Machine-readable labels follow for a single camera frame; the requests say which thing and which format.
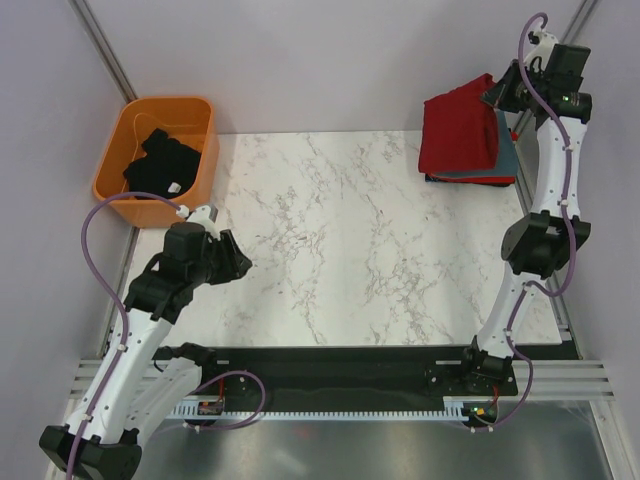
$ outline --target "folded clothes stack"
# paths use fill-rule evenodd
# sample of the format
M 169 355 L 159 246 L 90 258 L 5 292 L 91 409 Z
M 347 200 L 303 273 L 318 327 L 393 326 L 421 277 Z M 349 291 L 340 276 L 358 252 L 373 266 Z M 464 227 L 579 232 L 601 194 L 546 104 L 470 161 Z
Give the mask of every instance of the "folded clothes stack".
M 503 112 L 480 100 L 491 75 L 425 102 L 418 170 L 428 182 L 506 186 L 518 157 Z

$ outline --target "black mount bracket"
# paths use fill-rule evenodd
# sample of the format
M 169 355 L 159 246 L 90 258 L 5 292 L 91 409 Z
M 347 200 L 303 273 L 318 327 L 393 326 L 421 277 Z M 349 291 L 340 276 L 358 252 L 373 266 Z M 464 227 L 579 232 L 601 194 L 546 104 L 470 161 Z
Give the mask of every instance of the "black mount bracket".
M 580 248 L 589 238 L 591 224 L 578 217 L 571 220 Z M 522 272 L 549 278 L 569 261 L 569 232 L 561 217 L 548 211 L 529 213 L 514 223 L 502 241 L 502 259 L 508 261 L 513 273 Z
M 75 435 L 68 432 L 69 426 L 49 425 L 40 436 L 40 448 L 56 467 L 67 471 L 67 461 Z M 73 474 L 89 480 L 129 480 L 133 478 L 142 448 L 137 444 L 138 431 L 125 430 L 120 441 L 114 445 L 101 445 L 99 437 L 80 440 Z
M 429 393 L 442 396 L 494 395 L 494 386 L 500 396 L 518 394 L 511 357 L 492 357 L 478 348 L 477 337 L 462 352 L 460 363 L 431 364 L 427 368 Z

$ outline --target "orange plastic bin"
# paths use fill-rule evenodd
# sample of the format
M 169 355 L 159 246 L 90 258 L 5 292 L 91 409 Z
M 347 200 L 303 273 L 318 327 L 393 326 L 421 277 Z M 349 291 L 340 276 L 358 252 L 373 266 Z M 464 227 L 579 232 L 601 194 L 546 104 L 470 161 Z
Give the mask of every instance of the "orange plastic bin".
M 128 104 L 120 113 L 93 182 L 93 193 L 98 200 L 129 189 L 123 172 L 132 161 L 144 155 L 141 143 L 156 128 L 202 153 L 193 186 L 172 201 L 190 209 L 209 203 L 220 142 L 213 106 L 201 97 L 147 97 Z M 180 221 L 175 210 L 159 200 L 132 197 L 115 200 L 110 205 L 130 224 L 140 228 L 168 227 Z

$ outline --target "white marble surface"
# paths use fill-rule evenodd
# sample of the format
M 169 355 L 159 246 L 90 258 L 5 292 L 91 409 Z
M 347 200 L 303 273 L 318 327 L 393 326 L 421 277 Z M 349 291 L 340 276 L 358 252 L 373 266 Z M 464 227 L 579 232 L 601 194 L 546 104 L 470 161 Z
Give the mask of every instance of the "white marble surface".
M 522 216 L 514 187 L 427 184 L 420 132 L 226 135 L 213 199 L 254 267 L 201 287 L 165 340 L 209 346 L 466 344 Z M 162 249 L 140 233 L 129 279 Z M 518 335 L 559 343 L 539 295 Z

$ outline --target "metal floor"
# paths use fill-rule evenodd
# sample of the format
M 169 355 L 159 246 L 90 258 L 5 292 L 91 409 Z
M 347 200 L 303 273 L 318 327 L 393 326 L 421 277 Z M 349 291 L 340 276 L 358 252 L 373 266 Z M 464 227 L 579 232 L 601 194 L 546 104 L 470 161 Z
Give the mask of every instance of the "metal floor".
M 502 404 L 502 409 L 513 404 Z M 145 448 L 136 480 L 607 480 L 588 403 L 528 403 L 503 429 L 435 422 L 264 421 L 175 429 Z

